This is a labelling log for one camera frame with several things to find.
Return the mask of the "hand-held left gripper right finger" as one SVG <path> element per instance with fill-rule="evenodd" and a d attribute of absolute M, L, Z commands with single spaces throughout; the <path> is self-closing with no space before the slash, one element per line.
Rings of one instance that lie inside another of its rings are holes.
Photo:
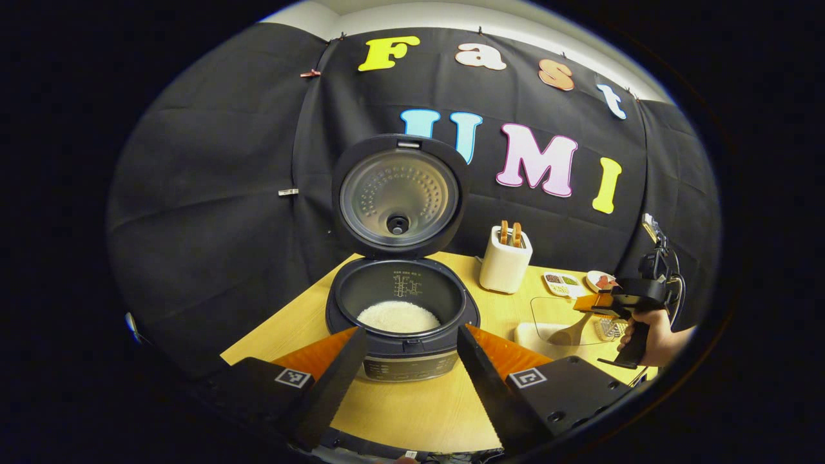
<path fill-rule="evenodd" d="M 553 360 L 472 324 L 457 352 L 507 454 L 595 422 L 632 390 L 580 356 Z"/>

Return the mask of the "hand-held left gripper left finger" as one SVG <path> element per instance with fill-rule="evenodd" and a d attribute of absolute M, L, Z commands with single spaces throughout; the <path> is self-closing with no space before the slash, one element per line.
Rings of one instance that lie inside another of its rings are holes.
<path fill-rule="evenodd" d="M 351 327 L 276 360 L 253 356 L 198 385 L 206 405 L 266 440 L 309 452 L 319 446 L 367 353 Z"/>

